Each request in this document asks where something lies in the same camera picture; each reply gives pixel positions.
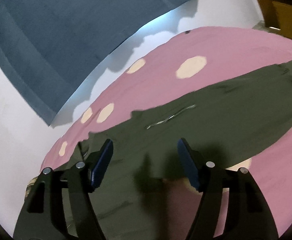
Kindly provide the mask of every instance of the silver screw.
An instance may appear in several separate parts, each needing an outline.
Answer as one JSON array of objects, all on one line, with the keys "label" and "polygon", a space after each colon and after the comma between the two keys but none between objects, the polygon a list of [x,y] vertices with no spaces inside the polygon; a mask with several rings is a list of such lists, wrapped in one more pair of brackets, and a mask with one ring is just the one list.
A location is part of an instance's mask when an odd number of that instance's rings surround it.
[{"label": "silver screw", "polygon": [[79,168],[79,169],[83,168],[84,166],[85,166],[85,163],[84,162],[78,162],[78,163],[76,163],[76,167]]},{"label": "silver screw", "polygon": [[240,172],[243,173],[243,174],[246,174],[246,173],[248,173],[248,169],[245,168],[245,167],[241,167],[240,168]]},{"label": "silver screw", "polygon": [[213,163],[213,162],[207,162],[206,163],[206,166],[209,167],[209,168],[213,168],[213,167],[215,167],[215,163]]},{"label": "silver screw", "polygon": [[44,168],[42,170],[43,174],[48,174],[49,172],[51,172],[51,168],[47,167],[47,168]]}]

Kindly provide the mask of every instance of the green garment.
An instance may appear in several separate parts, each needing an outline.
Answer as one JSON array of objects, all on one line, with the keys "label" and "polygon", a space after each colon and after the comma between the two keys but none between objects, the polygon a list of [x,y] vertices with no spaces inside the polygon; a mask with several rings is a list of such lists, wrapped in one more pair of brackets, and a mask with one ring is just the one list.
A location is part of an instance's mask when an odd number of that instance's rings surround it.
[{"label": "green garment", "polygon": [[[227,168],[262,152],[291,127],[292,61],[134,111],[126,122],[89,133],[64,168],[110,138],[113,158],[102,185],[90,194],[102,230],[108,239],[163,240],[168,237],[167,194],[161,179],[184,177],[177,155],[181,137],[208,161]],[[65,213],[74,232],[70,208]]]}]

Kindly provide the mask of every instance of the pink fabric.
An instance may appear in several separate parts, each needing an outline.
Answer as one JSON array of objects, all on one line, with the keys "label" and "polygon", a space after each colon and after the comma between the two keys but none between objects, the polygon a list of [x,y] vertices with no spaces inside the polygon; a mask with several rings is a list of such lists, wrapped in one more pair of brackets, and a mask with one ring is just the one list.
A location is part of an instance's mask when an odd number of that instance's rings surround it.
[{"label": "pink fabric", "polygon": [[[177,79],[175,71],[194,56],[205,56],[207,65],[191,78]],[[77,142],[87,139],[89,131],[103,131],[126,121],[133,110],[162,105],[207,85],[292,60],[292,40],[252,29],[202,27],[173,37],[143,58],[146,64],[141,69],[132,74],[123,73],[91,104],[93,115],[86,123],[77,120],[56,142],[41,169],[47,166],[55,169],[67,162]],[[96,123],[99,112],[109,103],[114,103],[113,112],[104,122]],[[65,155],[60,157],[58,152],[64,141],[67,147]],[[292,223],[292,129],[253,157],[250,172],[269,203],[281,235]],[[199,200],[183,185],[172,186],[171,239],[185,238]],[[225,216],[226,208],[222,208],[220,223]]]}]

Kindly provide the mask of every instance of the cream polka dot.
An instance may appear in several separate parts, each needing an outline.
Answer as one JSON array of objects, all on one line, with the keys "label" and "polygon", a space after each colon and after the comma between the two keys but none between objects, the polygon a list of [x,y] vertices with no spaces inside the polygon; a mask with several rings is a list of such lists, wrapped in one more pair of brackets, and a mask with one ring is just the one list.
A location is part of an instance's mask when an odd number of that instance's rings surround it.
[{"label": "cream polka dot", "polygon": [[111,112],[113,112],[113,110],[114,110],[114,103],[110,103],[107,106],[105,106],[101,110],[96,122],[97,123],[104,122],[107,119],[107,117],[110,116]]},{"label": "cream polka dot", "polygon": [[196,56],[189,58],[176,71],[176,77],[179,79],[190,78],[202,70],[206,64],[206,57]]},{"label": "cream polka dot", "polygon": [[63,142],[63,144],[61,145],[61,148],[59,150],[59,156],[64,156],[65,152],[66,152],[66,147],[67,147],[67,142]]},{"label": "cream polka dot", "polygon": [[133,65],[130,66],[130,68],[127,70],[127,74],[132,74],[139,70],[142,66],[144,66],[146,63],[145,59],[140,58],[137,60]]},{"label": "cream polka dot", "polygon": [[[252,164],[252,158],[249,158],[249,159],[247,159],[247,160],[245,160],[245,161],[243,161],[241,163],[238,163],[238,164],[236,164],[236,165],[234,165],[232,167],[227,168],[227,170],[237,171],[241,167],[245,167],[245,168],[248,169],[251,166],[251,164]],[[202,192],[196,191],[195,188],[190,185],[190,182],[189,182],[188,178],[183,178],[183,182],[184,182],[185,187],[189,191],[191,191],[191,192],[193,192],[193,193],[195,193],[197,195],[202,195],[203,194]],[[224,188],[223,189],[223,192],[227,192],[227,191],[229,191],[229,188]]]},{"label": "cream polka dot", "polygon": [[81,123],[86,123],[87,120],[93,115],[93,110],[89,107],[83,114],[80,122]]}]

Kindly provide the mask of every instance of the zipper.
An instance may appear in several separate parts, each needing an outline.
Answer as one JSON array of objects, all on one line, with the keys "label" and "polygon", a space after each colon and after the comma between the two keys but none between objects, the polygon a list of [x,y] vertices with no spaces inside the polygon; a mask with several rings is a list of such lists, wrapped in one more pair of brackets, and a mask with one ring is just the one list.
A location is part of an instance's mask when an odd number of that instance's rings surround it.
[{"label": "zipper", "polygon": [[171,120],[172,118],[174,118],[174,117],[178,116],[179,114],[181,114],[182,112],[186,111],[187,109],[192,109],[194,107],[196,107],[196,105],[191,105],[191,106],[185,107],[185,108],[179,110],[176,114],[173,114],[170,117],[166,118],[165,120],[160,121],[160,122],[153,123],[153,124],[151,124],[149,126],[146,126],[145,128],[146,128],[146,130],[148,130],[149,128],[151,128],[151,127],[153,127],[155,125],[162,124],[162,123],[166,123],[169,120]]}]

